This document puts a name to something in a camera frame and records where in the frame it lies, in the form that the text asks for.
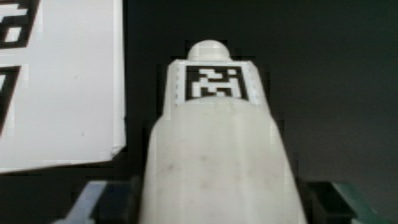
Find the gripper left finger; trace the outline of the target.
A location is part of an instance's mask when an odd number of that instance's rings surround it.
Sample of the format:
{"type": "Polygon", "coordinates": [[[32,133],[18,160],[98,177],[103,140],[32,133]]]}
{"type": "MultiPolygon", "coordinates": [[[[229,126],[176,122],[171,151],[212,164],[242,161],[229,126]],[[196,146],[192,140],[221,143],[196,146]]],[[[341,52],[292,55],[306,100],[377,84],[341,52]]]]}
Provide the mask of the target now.
{"type": "Polygon", "coordinates": [[[68,215],[52,224],[137,224],[141,180],[91,181],[68,215]]]}

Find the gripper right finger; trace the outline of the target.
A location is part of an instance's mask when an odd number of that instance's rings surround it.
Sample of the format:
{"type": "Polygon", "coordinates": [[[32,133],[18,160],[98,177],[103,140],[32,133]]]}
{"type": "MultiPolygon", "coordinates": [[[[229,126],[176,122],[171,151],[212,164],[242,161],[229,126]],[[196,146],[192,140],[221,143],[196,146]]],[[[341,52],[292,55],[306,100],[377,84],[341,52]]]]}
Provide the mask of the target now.
{"type": "Polygon", "coordinates": [[[380,224],[380,216],[347,182],[301,184],[309,224],[380,224]]]}

